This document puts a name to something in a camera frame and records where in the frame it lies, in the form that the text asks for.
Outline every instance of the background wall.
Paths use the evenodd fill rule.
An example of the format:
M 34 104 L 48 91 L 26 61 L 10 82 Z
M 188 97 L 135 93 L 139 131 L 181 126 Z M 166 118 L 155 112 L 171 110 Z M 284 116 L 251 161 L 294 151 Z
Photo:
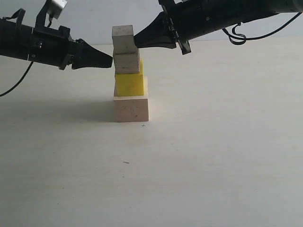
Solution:
M 24 24 L 33 26 L 36 15 L 45 0 L 0 0 L 0 17 L 11 16 L 19 8 L 27 13 Z M 90 44 L 110 44 L 111 27 L 133 24 L 135 32 L 149 25 L 161 7 L 157 0 L 68 0 L 68 6 L 59 18 L 54 20 L 53 28 L 64 25 L 71 28 L 74 39 L 83 38 Z M 293 14 L 283 14 L 243 25 L 239 31 L 247 36 L 263 35 L 285 23 Z M 303 35 L 303 17 L 297 19 L 277 36 Z M 200 40 L 227 39 L 218 31 Z

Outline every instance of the wire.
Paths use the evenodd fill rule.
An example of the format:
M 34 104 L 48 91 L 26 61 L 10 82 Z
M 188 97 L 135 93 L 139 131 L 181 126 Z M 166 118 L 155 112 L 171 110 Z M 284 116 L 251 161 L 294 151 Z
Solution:
M 49 24 L 48 24 L 47 27 L 50 27 L 50 26 L 52 25 L 52 19 L 53 19 L 53 18 L 51 18 L 51 17 L 49 18 Z M 15 90 L 15 88 L 18 87 L 18 86 L 21 84 L 21 82 L 24 80 L 24 78 L 25 78 L 26 75 L 28 74 L 29 70 L 32 68 L 33 64 L 34 64 L 34 62 L 32 61 L 32 62 L 29 64 L 29 66 L 28 66 L 27 70 L 25 71 L 25 73 L 23 74 L 23 76 L 21 77 L 21 79 L 17 82 L 17 84 L 15 84 L 10 90 L 8 90 L 8 91 L 6 91 L 6 92 L 0 94 L 0 97 L 6 96 L 7 94 L 9 94 L 9 93 L 12 92 L 13 90 Z
M 296 20 L 302 13 L 297 13 L 293 18 L 291 18 L 289 21 L 287 21 L 284 25 L 282 25 L 280 28 L 278 28 L 277 30 L 271 32 L 271 33 L 268 33 L 266 35 L 262 35 L 262 36 L 258 36 L 258 37 L 253 37 L 253 38 L 246 38 L 246 37 L 243 37 L 243 35 L 241 34 L 237 34 L 235 32 L 235 28 L 240 26 L 241 24 L 238 24 L 236 27 L 233 28 L 233 34 L 234 35 L 241 35 L 243 38 L 240 38 L 240 37 L 236 37 L 234 35 L 231 35 L 226 28 L 223 28 L 222 30 L 224 31 L 225 34 L 228 35 L 229 39 L 236 39 L 236 40 L 242 40 L 242 41 L 251 41 L 251 40 L 259 40 L 259 39 L 264 39 L 264 38 L 267 38 L 271 35 L 274 35 L 276 33 L 278 33 L 279 31 L 281 31 L 282 29 L 284 29 L 286 26 L 288 26 L 290 23 L 292 23 L 294 20 Z

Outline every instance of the stacked blocks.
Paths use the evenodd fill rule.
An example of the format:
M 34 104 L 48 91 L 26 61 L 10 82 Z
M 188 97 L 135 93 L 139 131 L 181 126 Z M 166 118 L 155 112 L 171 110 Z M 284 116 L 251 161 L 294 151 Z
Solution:
M 115 63 L 115 110 L 118 122 L 147 122 L 148 81 L 143 73 L 143 61 L 134 44 L 133 26 L 113 27 Z

